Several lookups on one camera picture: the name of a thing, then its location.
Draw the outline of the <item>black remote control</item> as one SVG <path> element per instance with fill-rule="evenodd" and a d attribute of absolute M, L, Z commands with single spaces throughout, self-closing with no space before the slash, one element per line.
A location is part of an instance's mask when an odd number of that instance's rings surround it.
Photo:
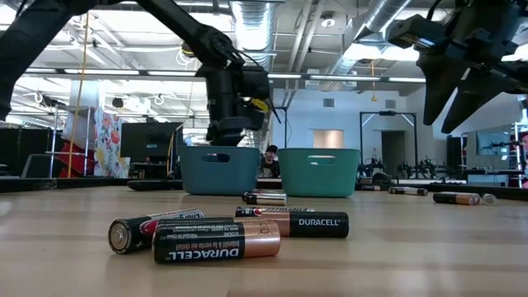
<path fill-rule="evenodd" d="M 127 186 L 134 191 L 179 191 L 183 189 L 180 180 L 130 180 Z"/>

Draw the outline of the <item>black monitor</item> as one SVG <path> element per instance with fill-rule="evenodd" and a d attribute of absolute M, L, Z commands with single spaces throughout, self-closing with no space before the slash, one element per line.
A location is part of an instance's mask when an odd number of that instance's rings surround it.
<path fill-rule="evenodd" d="M 184 144 L 182 122 L 125 123 L 120 137 L 120 156 L 134 160 L 162 158 L 177 161 L 178 149 Z"/>

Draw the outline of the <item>floral banner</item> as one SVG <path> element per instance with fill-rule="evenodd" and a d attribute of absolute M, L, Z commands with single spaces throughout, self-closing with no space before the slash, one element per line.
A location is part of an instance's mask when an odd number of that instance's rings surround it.
<path fill-rule="evenodd" d="M 120 156 L 122 120 L 102 109 L 96 109 L 94 120 L 94 175 L 127 178 L 130 158 Z"/>

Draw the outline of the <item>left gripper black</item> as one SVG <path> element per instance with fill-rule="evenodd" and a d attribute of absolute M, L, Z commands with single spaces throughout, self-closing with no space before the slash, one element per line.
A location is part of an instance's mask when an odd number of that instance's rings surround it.
<path fill-rule="evenodd" d="M 207 97 L 210 124 L 206 140 L 214 146 L 234 146 L 235 130 L 238 145 L 246 131 L 259 131 L 266 118 L 263 111 L 238 111 L 237 79 L 233 76 L 208 76 Z"/>

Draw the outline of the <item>blue plastic bin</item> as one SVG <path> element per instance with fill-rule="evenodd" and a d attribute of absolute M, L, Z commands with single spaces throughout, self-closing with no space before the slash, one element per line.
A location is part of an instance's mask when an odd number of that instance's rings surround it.
<path fill-rule="evenodd" d="M 192 195 L 240 196 L 257 187 L 257 148 L 181 146 L 181 182 Z"/>

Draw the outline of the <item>smooth silver ceiling duct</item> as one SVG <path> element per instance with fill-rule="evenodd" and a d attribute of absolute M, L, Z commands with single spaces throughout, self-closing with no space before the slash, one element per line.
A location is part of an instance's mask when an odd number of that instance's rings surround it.
<path fill-rule="evenodd" d="M 412 0 L 371 0 L 367 10 L 352 18 L 342 35 L 342 53 L 326 74 L 347 75 L 352 67 L 361 60 L 375 60 L 381 56 L 381 50 L 375 45 L 364 45 L 360 40 L 379 35 L 384 31 Z"/>

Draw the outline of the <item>green plastic bin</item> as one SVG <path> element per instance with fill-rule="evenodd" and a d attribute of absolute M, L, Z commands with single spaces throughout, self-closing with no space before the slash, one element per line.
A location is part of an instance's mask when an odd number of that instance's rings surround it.
<path fill-rule="evenodd" d="M 353 148 L 281 148 L 282 189 L 288 196 L 348 197 L 355 191 L 360 158 Z"/>

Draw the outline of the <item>black background robot arms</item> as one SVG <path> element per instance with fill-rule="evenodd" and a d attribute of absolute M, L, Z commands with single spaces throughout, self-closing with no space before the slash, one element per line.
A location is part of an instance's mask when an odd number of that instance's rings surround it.
<path fill-rule="evenodd" d="M 360 184 L 398 184 L 411 180 L 432 180 L 444 182 L 450 178 L 447 167 L 438 166 L 432 159 L 420 160 L 416 167 L 407 162 L 397 163 L 395 173 L 389 174 L 389 165 L 373 155 L 358 165 L 357 181 Z"/>

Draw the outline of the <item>metal rack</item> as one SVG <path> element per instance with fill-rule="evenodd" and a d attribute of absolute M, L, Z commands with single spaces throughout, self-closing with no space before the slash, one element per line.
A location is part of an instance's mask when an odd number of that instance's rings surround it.
<path fill-rule="evenodd" d="M 60 149 L 63 147 L 65 141 L 70 142 L 70 158 L 72 157 L 72 147 L 74 144 L 85 149 L 85 159 L 87 159 L 87 151 L 89 149 L 94 151 L 94 109 L 81 106 L 78 110 L 75 110 L 72 106 L 68 106 L 66 111 L 67 116 L 64 127 L 61 130 L 57 127 L 59 123 L 58 110 L 55 113 L 54 128 L 51 130 L 52 144 L 48 152 L 51 155 L 49 177 L 59 177 L 62 166 L 59 164 L 57 155 L 60 154 Z"/>

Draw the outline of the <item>ribbed silver ceiling duct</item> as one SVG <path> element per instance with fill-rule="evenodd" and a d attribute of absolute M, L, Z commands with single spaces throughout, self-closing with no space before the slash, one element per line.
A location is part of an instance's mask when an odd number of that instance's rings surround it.
<path fill-rule="evenodd" d="M 266 71 L 271 68 L 272 30 L 276 5 L 271 2 L 231 2 L 237 47 Z"/>

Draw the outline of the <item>person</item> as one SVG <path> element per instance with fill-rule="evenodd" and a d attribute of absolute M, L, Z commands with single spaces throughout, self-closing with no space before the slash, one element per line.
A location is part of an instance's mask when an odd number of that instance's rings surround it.
<path fill-rule="evenodd" d="M 278 148 L 271 144 L 267 147 L 262 155 L 259 166 L 259 177 L 261 178 L 279 178 L 281 176 L 280 164 L 277 157 Z"/>

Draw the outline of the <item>red object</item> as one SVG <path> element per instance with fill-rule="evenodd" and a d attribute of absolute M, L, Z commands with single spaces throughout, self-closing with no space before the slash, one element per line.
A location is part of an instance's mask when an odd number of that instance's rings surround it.
<path fill-rule="evenodd" d="M 72 147 L 72 157 L 69 157 L 70 142 L 65 141 L 57 155 L 59 164 L 62 166 L 59 177 L 84 177 L 92 176 L 94 173 L 95 159 L 94 151 L 87 151 L 87 159 L 84 157 L 85 149 L 78 147 L 76 144 Z"/>

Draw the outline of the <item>wall screen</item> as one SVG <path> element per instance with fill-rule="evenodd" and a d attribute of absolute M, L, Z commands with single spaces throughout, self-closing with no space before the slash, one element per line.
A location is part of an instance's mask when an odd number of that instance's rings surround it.
<path fill-rule="evenodd" d="M 476 154 L 507 156 L 511 137 L 504 131 L 478 131 L 476 133 Z"/>

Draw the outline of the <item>long ceiling light strip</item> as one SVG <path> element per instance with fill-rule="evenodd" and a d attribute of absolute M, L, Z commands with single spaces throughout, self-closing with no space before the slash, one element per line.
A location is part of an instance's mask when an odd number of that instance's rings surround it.
<path fill-rule="evenodd" d="M 38 78 L 73 78 L 82 74 L 77 68 L 29 68 L 24 73 L 27 77 Z M 88 69 L 84 72 L 86 77 L 94 79 L 132 79 L 132 80 L 179 80 L 191 79 L 196 76 L 193 71 L 154 71 L 154 70 L 127 70 L 127 69 Z M 369 82 L 369 83 L 415 83 L 424 84 L 425 78 L 361 76 L 361 75 L 327 75 L 310 73 L 269 73 L 270 80 L 305 80 L 305 81 L 331 81 L 331 82 Z"/>

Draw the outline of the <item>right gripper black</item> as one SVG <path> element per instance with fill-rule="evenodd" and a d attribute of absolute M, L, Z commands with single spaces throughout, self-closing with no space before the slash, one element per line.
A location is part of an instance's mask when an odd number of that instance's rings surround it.
<path fill-rule="evenodd" d="M 445 134 L 502 92 L 528 94 L 528 82 L 512 79 L 528 78 L 528 59 L 502 60 L 518 50 L 513 39 L 525 19 L 528 0 L 455 0 L 443 55 L 421 54 L 417 61 L 426 79 L 424 125 L 434 123 L 456 88 L 441 128 Z M 507 76 L 470 72 L 459 83 L 467 68 L 485 73 L 497 69 Z"/>

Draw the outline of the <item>black cabinet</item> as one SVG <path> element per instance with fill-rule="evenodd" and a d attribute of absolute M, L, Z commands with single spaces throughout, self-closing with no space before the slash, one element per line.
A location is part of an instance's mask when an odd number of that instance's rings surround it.
<path fill-rule="evenodd" d="M 51 130 L 0 129 L 0 177 L 48 178 Z"/>

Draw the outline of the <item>black aluminium table frame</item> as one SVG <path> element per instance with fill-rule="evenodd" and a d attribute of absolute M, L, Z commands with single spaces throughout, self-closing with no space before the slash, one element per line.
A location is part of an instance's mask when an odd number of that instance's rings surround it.
<path fill-rule="evenodd" d="M 72 189 L 99 186 L 126 186 L 130 180 L 122 178 L 84 177 L 84 178 L 6 178 L 0 177 L 0 193 L 18 191 L 46 191 L 53 189 Z M 517 200 L 528 202 L 528 189 L 515 187 L 475 186 L 455 183 L 430 184 L 376 184 L 382 191 L 390 187 L 424 188 L 429 192 L 469 192 L 491 194 L 499 200 Z"/>

